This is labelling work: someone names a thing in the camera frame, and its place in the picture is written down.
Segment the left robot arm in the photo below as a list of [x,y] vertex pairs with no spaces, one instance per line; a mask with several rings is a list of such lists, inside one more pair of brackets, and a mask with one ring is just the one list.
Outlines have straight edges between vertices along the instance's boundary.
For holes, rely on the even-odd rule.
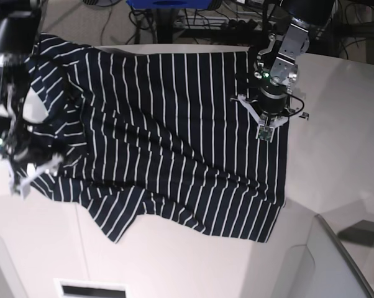
[[[267,116],[285,115],[290,85],[296,81],[296,59],[309,47],[309,29],[329,20],[334,1],[264,1],[262,44],[253,61],[253,88],[258,107]],[[276,31],[270,27],[269,5],[284,10],[289,23]]]

